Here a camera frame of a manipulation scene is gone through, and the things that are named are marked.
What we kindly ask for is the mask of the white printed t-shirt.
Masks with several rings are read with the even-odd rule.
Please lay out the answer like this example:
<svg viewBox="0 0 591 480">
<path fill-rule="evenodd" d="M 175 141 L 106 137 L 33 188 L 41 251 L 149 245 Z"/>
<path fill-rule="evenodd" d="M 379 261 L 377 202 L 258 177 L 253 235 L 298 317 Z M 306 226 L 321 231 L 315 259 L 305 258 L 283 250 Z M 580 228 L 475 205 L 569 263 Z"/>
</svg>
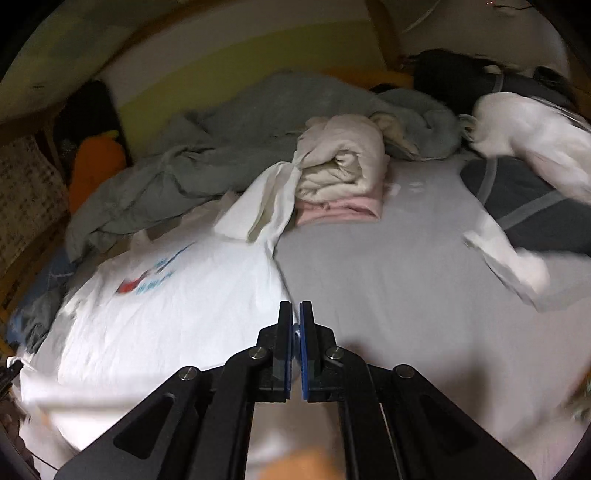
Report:
<svg viewBox="0 0 591 480">
<path fill-rule="evenodd" d="M 54 467 L 184 366 L 221 366 L 256 343 L 287 300 L 273 250 L 294 210 L 297 167 L 273 165 L 157 239 L 145 232 L 101 263 L 24 357 L 22 428 Z"/>
</svg>

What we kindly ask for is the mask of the grey bed sheet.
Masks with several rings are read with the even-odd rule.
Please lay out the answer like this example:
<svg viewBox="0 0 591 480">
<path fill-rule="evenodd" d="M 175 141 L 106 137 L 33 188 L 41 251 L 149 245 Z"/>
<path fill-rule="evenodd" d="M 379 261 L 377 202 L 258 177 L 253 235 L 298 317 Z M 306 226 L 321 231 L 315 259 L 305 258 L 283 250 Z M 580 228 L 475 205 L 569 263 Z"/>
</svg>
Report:
<svg viewBox="0 0 591 480">
<path fill-rule="evenodd" d="M 586 429 L 568 400 L 590 364 L 590 294 L 540 311 L 506 287 L 465 242 L 483 210 L 460 167 L 397 164 L 379 222 L 290 229 L 274 262 L 339 342 L 413 365 L 550 479 Z"/>
</svg>

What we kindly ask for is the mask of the pink folded garment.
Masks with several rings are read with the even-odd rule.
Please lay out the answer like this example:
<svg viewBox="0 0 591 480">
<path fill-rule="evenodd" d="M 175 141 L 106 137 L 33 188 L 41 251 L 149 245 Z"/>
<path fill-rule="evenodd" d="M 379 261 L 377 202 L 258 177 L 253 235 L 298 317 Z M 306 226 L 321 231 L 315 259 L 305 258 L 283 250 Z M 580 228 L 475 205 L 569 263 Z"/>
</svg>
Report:
<svg viewBox="0 0 591 480">
<path fill-rule="evenodd" d="M 356 196 L 318 204 L 297 201 L 295 224 L 304 226 L 320 223 L 372 222 L 380 220 L 382 212 L 381 196 Z"/>
</svg>

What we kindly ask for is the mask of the cream folded garment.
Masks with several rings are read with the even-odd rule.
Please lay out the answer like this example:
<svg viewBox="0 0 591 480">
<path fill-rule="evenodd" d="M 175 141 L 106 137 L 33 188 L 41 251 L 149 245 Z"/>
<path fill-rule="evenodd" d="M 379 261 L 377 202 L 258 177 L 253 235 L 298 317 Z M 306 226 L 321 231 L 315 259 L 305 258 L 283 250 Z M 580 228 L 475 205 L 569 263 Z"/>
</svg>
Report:
<svg viewBox="0 0 591 480">
<path fill-rule="evenodd" d="M 388 161 L 383 133 L 369 118 L 313 117 L 294 152 L 293 163 L 301 170 L 295 197 L 322 204 L 366 196 L 383 182 Z"/>
</svg>

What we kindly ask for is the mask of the grey-green rumpled blanket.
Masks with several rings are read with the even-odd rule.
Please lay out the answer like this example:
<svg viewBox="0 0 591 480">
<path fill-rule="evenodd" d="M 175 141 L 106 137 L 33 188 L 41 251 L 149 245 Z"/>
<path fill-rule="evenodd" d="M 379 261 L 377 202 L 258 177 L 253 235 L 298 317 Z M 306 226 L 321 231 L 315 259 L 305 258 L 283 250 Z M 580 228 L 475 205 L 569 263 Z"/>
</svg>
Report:
<svg viewBox="0 0 591 480">
<path fill-rule="evenodd" d="M 460 146 L 458 117 L 426 94 L 373 93 L 325 75 L 279 72 L 211 110 L 172 118 L 146 156 L 102 183 L 73 214 L 67 255 L 76 262 L 90 250 L 105 252 L 122 236 L 245 190 L 267 167 L 293 157 L 313 117 L 377 113 L 396 120 L 390 154 L 442 160 Z"/>
</svg>

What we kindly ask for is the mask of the dark grey crumpled cloth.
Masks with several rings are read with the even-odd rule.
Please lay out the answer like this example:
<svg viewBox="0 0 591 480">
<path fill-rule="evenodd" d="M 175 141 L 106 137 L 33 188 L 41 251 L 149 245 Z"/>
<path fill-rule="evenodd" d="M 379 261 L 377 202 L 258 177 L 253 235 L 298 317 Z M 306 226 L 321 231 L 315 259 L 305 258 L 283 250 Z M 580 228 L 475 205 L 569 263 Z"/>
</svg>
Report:
<svg viewBox="0 0 591 480">
<path fill-rule="evenodd" d="M 36 353 L 47 337 L 66 295 L 67 283 L 76 271 L 63 248 L 35 276 L 32 285 L 11 314 L 5 340 L 16 350 L 24 346 Z"/>
</svg>

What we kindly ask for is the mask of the orange plush toy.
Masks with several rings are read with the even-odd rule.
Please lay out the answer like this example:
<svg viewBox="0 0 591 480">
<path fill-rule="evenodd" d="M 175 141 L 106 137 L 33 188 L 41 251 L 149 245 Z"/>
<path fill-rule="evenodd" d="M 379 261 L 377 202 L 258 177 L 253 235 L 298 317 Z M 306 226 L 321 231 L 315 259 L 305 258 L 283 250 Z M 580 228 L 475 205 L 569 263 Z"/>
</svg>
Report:
<svg viewBox="0 0 591 480">
<path fill-rule="evenodd" d="M 123 147 L 111 130 L 85 139 L 74 158 L 69 186 L 69 213 L 73 215 L 106 180 L 126 168 Z"/>
</svg>

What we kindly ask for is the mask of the white and grey jacket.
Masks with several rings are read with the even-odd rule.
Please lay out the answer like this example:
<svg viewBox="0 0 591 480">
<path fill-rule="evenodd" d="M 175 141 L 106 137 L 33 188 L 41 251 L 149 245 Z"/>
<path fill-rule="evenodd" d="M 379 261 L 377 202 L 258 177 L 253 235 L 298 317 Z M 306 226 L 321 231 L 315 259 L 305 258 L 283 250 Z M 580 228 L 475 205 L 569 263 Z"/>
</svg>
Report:
<svg viewBox="0 0 591 480">
<path fill-rule="evenodd" d="M 499 92 L 473 111 L 461 171 L 484 211 L 467 245 L 524 302 L 564 308 L 590 294 L 590 126 L 542 99 Z"/>
</svg>

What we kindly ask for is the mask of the checkered fabric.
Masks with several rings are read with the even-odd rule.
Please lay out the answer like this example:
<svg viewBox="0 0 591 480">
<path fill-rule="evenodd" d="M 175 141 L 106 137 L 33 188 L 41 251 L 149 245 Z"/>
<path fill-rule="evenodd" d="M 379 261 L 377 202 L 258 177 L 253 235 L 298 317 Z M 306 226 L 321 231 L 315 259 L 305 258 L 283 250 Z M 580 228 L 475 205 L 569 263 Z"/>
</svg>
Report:
<svg viewBox="0 0 591 480">
<path fill-rule="evenodd" d="M 31 135 L 1 147 L 1 272 L 68 211 L 68 193 L 58 170 Z"/>
</svg>

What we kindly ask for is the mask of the green and white headboard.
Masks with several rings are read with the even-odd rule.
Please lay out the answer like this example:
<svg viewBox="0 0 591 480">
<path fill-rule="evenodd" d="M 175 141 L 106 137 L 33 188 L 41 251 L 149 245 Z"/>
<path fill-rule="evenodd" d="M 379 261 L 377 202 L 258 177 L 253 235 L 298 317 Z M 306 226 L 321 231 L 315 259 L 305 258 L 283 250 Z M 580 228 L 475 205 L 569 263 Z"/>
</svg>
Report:
<svg viewBox="0 0 591 480">
<path fill-rule="evenodd" d="M 194 60 L 119 106 L 117 113 L 129 148 L 138 153 L 174 114 L 221 104 L 273 72 L 385 68 L 368 21 L 301 26 L 252 38 Z"/>
</svg>

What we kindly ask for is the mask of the black garment pile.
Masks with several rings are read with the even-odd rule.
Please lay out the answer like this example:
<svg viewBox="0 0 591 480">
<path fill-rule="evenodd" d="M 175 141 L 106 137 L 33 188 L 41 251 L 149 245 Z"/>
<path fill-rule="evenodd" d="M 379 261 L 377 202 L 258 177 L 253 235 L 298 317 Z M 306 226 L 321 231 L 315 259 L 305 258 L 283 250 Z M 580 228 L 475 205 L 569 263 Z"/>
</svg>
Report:
<svg viewBox="0 0 591 480">
<path fill-rule="evenodd" d="M 377 96 L 375 113 L 444 112 L 480 117 L 497 111 L 525 115 L 579 112 L 567 80 L 547 67 L 538 66 L 526 75 L 494 60 L 445 49 L 426 50 L 410 66 L 412 88 L 386 83 L 372 90 Z"/>
</svg>

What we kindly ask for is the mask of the wooden bed post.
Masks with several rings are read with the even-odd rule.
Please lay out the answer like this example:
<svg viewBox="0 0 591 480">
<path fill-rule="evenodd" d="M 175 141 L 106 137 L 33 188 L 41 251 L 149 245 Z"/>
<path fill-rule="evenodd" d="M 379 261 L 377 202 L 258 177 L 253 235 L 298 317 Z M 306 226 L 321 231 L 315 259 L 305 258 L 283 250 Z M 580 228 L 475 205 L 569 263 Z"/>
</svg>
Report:
<svg viewBox="0 0 591 480">
<path fill-rule="evenodd" d="M 379 48 L 389 70 L 401 71 L 404 66 L 400 36 L 386 5 L 380 0 L 366 0 L 370 21 L 376 32 Z"/>
</svg>

